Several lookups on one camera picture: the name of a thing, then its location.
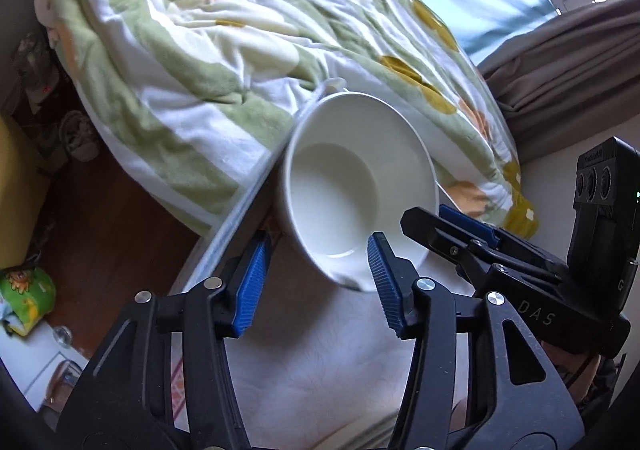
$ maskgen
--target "white cup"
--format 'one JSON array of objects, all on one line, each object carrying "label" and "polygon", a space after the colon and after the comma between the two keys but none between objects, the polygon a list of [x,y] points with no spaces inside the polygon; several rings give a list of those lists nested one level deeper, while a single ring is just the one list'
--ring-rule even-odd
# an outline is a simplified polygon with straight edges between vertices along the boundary
[{"label": "white cup", "polygon": [[298,123],[282,164],[277,207],[283,229],[321,273],[375,291],[367,239],[382,231],[418,267],[428,250],[405,237],[402,213],[438,210],[433,164],[393,107],[358,92],[322,99]]}]

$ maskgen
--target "bed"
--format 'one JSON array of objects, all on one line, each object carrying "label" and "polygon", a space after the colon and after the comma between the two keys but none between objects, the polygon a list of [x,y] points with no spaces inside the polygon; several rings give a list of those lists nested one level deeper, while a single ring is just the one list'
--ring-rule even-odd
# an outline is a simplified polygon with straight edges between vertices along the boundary
[{"label": "bed", "polygon": [[[425,2],[36,0],[36,7],[115,158],[203,236],[179,291],[212,273],[296,116],[332,86],[401,112],[465,213],[524,237],[535,232],[500,110]],[[431,259],[422,272],[470,292]],[[412,343],[386,327],[377,296],[321,279],[286,240],[254,327],[228,345],[252,444],[285,450],[393,416],[411,354]]]}]

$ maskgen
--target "white wall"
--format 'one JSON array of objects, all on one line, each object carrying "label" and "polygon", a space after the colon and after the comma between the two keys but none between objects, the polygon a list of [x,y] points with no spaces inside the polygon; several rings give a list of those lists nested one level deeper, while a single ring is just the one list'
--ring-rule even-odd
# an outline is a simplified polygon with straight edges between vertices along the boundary
[{"label": "white wall", "polygon": [[10,55],[33,30],[38,30],[33,0],[0,0],[0,107],[18,79]]},{"label": "white wall", "polygon": [[[562,259],[566,257],[574,229],[573,203],[578,156],[612,135],[640,149],[640,115],[522,167],[523,193],[534,204],[540,220],[540,229],[532,241]],[[621,352],[627,353],[627,357],[618,390],[626,383],[640,360],[640,274],[631,289],[624,313],[631,321],[632,327]]]}]

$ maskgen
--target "green plastic bag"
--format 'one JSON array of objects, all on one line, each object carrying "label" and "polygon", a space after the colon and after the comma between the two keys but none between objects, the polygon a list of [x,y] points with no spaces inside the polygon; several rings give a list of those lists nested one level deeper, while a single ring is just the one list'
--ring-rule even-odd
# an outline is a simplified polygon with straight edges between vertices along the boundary
[{"label": "green plastic bag", "polygon": [[39,267],[1,273],[0,294],[14,312],[4,321],[20,336],[26,336],[56,303],[56,287]]}]

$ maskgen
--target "camera lens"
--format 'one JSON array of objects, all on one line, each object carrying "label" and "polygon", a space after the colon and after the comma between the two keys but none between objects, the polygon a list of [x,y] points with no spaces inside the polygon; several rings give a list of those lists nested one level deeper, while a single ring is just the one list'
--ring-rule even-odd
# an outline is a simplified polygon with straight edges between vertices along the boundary
[{"label": "camera lens", "polygon": [[582,195],[584,189],[584,177],[582,174],[578,175],[578,180],[575,182],[575,191],[578,193],[578,197]]},{"label": "camera lens", "polygon": [[593,195],[596,194],[596,170],[595,168],[591,169],[589,175],[587,176],[587,199],[592,200]]},{"label": "camera lens", "polygon": [[609,167],[605,166],[604,172],[602,172],[602,182],[600,188],[600,195],[602,195],[603,199],[607,198],[609,195],[609,190],[611,189],[611,172],[609,171]]}]

